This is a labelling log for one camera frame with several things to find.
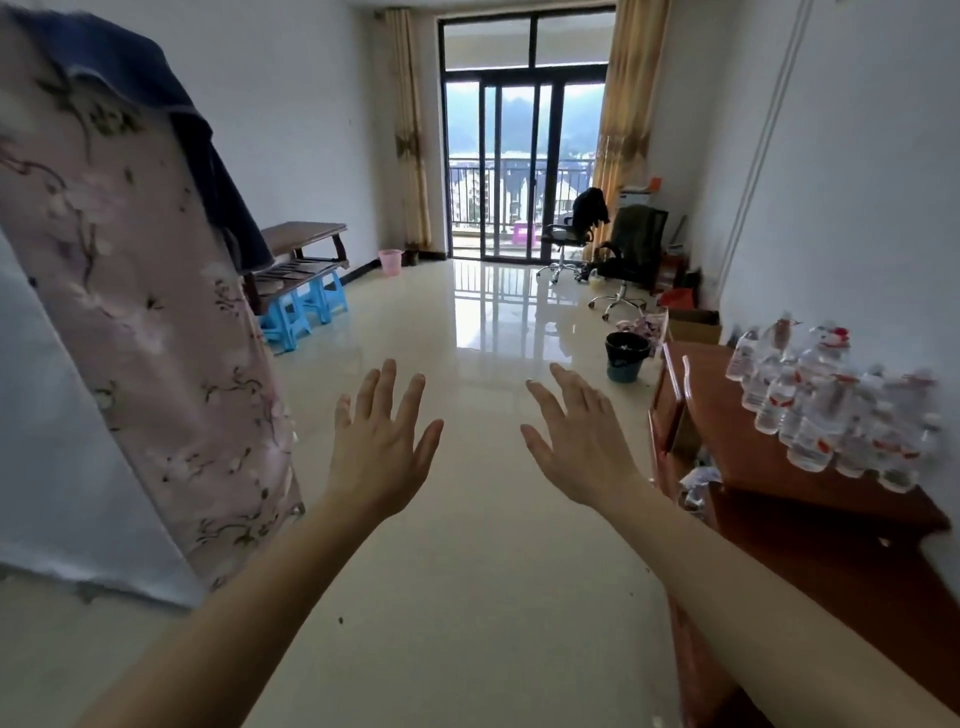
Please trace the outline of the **floral bag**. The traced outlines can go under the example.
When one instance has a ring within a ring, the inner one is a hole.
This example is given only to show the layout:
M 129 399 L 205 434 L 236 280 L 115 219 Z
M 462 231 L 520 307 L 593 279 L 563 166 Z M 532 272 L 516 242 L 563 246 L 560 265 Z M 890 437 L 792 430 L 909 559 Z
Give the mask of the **floral bag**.
M 615 330 L 618 333 L 635 334 L 645 339 L 650 346 L 649 358 L 655 358 L 665 342 L 667 324 L 666 311 L 640 313 L 634 320 L 618 321 Z

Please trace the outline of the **person's right hand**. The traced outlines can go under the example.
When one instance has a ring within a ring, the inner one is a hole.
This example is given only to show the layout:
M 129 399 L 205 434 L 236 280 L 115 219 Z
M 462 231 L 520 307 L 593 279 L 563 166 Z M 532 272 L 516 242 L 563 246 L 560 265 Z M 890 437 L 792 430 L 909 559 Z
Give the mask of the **person's right hand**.
M 544 383 L 530 379 L 526 388 L 546 429 L 545 435 L 538 432 L 557 459 L 556 480 L 549 482 L 570 501 L 609 519 L 642 485 L 642 476 L 615 407 L 606 394 L 588 384 L 596 391 L 596 413 L 568 413 L 560 387 L 555 394 Z

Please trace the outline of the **person's left hand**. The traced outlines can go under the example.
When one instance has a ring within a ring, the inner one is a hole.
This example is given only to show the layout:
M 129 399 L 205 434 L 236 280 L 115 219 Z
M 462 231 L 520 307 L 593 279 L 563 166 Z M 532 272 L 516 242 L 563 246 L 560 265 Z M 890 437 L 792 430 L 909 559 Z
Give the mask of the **person's left hand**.
M 381 523 L 401 513 L 426 482 L 411 477 L 414 448 L 424 433 L 418 434 L 417 427 L 426 377 L 414 374 L 398 409 L 392 406 L 391 420 L 375 422 L 373 390 L 378 369 L 370 370 L 351 396 L 352 422 L 339 439 L 333 439 L 321 500 L 356 518 Z

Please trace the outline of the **dark wooden bench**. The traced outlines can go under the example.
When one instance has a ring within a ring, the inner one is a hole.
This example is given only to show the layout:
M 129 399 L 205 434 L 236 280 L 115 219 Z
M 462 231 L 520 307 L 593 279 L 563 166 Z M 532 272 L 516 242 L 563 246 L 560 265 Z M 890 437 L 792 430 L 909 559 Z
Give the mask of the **dark wooden bench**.
M 251 312 L 265 315 L 270 305 L 301 286 L 314 282 L 321 274 L 349 270 L 351 262 L 342 235 L 346 223 L 291 221 L 261 229 L 260 233 L 274 257 L 273 264 L 257 273 L 243 276 L 243 288 Z M 317 257 L 306 248 L 331 243 L 333 257 Z

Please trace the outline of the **cardboard box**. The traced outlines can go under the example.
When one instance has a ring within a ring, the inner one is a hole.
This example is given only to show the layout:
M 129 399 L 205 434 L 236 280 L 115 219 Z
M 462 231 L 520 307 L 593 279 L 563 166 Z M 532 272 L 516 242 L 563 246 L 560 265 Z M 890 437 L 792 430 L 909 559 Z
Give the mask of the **cardboard box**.
M 668 308 L 664 340 L 717 345 L 723 325 L 716 310 Z

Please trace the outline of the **black jacket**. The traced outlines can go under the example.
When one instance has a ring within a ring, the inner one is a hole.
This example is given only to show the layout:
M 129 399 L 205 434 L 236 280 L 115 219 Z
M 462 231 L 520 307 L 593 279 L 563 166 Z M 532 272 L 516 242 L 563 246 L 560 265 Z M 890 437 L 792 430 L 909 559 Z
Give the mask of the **black jacket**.
M 580 236 L 611 222 L 604 192 L 598 187 L 587 188 L 573 201 L 570 227 Z

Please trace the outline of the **crumpled white plastic bag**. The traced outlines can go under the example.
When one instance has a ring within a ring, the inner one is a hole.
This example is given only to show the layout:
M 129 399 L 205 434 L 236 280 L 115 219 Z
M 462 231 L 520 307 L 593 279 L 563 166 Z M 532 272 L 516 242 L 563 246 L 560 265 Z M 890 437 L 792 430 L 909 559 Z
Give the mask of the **crumpled white plastic bag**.
M 700 521 L 707 519 L 707 510 L 711 485 L 722 483 L 718 468 L 712 466 L 693 467 L 678 481 L 676 503 L 686 513 Z

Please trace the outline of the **blue plastic stool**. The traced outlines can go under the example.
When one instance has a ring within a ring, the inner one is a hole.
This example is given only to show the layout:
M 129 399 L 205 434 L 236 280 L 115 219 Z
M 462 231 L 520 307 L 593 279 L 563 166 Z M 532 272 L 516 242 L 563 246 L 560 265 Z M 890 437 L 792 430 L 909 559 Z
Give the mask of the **blue plastic stool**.
M 258 322 L 263 340 L 277 355 L 294 352 L 299 341 L 313 333 L 313 326 L 296 289 L 269 303 L 267 312 L 258 317 Z
M 335 314 L 350 311 L 344 285 L 337 269 L 331 269 L 313 277 L 296 292 L 297 299 L 320 325 L 328 325 Z

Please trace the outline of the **black framed glass door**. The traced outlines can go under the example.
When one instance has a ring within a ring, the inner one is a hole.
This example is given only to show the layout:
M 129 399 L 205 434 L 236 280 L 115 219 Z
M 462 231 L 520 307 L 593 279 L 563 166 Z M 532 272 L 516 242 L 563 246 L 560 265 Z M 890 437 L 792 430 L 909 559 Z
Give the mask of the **black framed glass door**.
M 438 71 L 447 254 L 453 259 L 541 264 L 541 233 L 555 219 L 558 162 L 595 161 L 613 5 L 504 11 L 438 20 Z M 455 156 L 546 156 L 538 245 L 515 248 L 496 222 L 479 230 L 450 224 L 448 168 Z

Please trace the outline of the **reddish wooden cabinet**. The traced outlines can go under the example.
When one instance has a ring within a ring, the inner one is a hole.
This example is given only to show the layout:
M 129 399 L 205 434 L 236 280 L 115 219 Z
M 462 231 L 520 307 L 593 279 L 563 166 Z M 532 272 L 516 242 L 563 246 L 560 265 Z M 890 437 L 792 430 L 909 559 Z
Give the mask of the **reddish wooden cabinet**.
M 786 447 L 755 429 L 740 384 L 726 378 L 732 354 L 665 345 L 649 411 L 654 488 L 680 507 L 681 478 L 718 469 L 722 483 L 710 485 L 702 522 L 960 716 L 960 603 L 920 550 L 950 520 L 920 489 L 899 494 L 868 477 L 789 463 Z

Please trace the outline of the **beige patterned curtain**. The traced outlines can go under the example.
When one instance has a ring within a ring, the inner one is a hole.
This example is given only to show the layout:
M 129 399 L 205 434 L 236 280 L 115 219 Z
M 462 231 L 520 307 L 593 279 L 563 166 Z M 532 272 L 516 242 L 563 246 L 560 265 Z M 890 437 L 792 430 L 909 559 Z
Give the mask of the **beige patterned curtain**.
M 673 0 L 617 0 L 613 36 L 595 153 L 593 185 L 602 190 L 609 222 L 596 233 L 599 242 L 613 231 L 618 195 L 649 177 L 648 157 L 659 68 Z
M 404 247 L 417 253 L 431 248 L 432 234 L 422 149 L 422 106 L 417 78 L 417 44 L 408 7 L 384 11 L 393 78 L 394 151 L 404 217 Z

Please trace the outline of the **person's right forearm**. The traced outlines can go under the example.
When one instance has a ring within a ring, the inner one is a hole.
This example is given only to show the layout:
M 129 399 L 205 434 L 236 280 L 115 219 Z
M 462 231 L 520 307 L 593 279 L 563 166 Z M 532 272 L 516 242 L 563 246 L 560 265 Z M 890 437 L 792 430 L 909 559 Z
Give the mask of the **person's right forearm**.
M 960 716 L 798 588 L 642 479 L 593 507 L 776 728 L 960 728 Z

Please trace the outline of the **group of clear water bottles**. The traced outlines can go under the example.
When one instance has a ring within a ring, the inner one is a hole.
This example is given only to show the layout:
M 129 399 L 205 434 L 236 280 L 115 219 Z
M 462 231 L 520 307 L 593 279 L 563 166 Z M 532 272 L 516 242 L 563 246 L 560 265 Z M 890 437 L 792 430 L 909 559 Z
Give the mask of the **group of clear water bottles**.
M 833 468 L 847 479 L 873 476 L 896 494 L 918 490 L 942 438 L 934 373 L 858 367 L 848 328 L 823 321 L 799 334 L 799 325 L 785 311 L 734 340 L 726 378 L 740 384 L 754 428 L 776 437 L 803 471 Z

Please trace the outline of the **dark blue cloth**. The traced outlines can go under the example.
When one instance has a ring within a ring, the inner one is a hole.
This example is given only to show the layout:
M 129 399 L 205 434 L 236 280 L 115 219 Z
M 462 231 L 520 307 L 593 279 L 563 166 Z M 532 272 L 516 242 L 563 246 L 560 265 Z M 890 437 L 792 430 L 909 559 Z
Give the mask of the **dark blue cloth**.
M 159 44 L 85 11 L 58 12 L 13 6 L 12 17 L 53 67 L 55 80 L 39 80 L 55 106 L 76 118 L 83 150 L 91 157 L 84 114 L 73 101 L 74 81 L 90 80 L 128 107 L 166 114 L 192 174 L 209 223 L 218 230 L 239 274 L 255 273 L 274 256 L 212 143 L 212 129 L 170 68 Z

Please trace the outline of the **person's left forearm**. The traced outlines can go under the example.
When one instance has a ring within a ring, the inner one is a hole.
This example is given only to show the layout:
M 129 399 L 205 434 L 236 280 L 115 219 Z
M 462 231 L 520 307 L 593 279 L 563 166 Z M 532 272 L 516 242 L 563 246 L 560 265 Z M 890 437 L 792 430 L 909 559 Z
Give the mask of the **person's left forearm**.
M 326 494 L 151 647 L 76 728 L 242 728 L 334 579 L 397 513 L 386 501 Z

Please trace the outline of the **pink floral cloth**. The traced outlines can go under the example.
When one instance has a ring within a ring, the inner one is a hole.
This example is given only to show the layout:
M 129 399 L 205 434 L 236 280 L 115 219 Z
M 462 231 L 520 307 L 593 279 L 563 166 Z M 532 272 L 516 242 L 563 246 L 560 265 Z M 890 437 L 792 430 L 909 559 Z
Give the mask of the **pink floral cloth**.
M 0 2 L 0 229 L 207 594 L 302 504 L 273 355 L 168 115 L 75 79 L 88 158 L 12 7 Z

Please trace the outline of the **black mesh office chair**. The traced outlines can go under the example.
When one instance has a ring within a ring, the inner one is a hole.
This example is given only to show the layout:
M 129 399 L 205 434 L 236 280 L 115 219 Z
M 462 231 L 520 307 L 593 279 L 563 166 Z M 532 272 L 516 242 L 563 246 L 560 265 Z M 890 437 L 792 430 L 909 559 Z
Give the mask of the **black mesh office chair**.
M 609 240 L 598 249 L 600 258 L 592 261 L 587 269 L 589 282 L 603 278 L 619 284 L 615 295 L 597 296 L 587 304 L 594 310 L 599 301 L 609 301 L 603 321 L 609 322 L 613 310 L 621 305 L 640 313 L 646 310 L 646 300 L 629 297 L 628 288 L 635 285 L 648 294 L 653 293 L 668 217 L 668 211 L 647 204 L 631 205 L 617 213 Z

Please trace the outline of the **black and blue bucket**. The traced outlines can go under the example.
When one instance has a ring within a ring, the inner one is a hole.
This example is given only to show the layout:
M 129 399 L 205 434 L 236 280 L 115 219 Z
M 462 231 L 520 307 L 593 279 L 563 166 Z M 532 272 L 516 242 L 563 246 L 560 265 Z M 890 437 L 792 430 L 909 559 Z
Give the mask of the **black and blue bucket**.
M 614 331 L 606 336 L 605 347 L 607 378 L 618 384 L 635 383 L 651 353 L 649 340 L 632 331 Z

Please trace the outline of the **balcony railing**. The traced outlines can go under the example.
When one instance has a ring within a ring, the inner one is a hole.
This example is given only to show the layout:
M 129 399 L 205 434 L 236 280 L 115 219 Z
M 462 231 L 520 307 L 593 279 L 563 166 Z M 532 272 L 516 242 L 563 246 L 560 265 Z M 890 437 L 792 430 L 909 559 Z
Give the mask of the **balcony railing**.
M 525 222 L 534 208 L 536 226 L 543 223 L 546 207 L 547 160 L 540 154 L 535 164 L 511 152 L 500 158 L 482 160 L 478 155 L 455 155 L 447 168 L 449 221 L 453 230 L 477 232 L 485 223 L 497 222 L 509 232 L 513 224 Z M 591 155 L 560 158 L 553 186 L 555 219 L 571 216 L 576 198 L 592 187 L 595 160 Z

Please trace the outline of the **white sheet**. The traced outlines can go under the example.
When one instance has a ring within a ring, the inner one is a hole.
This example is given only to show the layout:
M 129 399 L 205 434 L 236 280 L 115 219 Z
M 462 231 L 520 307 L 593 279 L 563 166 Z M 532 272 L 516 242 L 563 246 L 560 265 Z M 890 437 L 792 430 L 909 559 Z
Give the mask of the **white sheet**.
M 185 608 L 207 593 L 1 228 L 0 566 Z

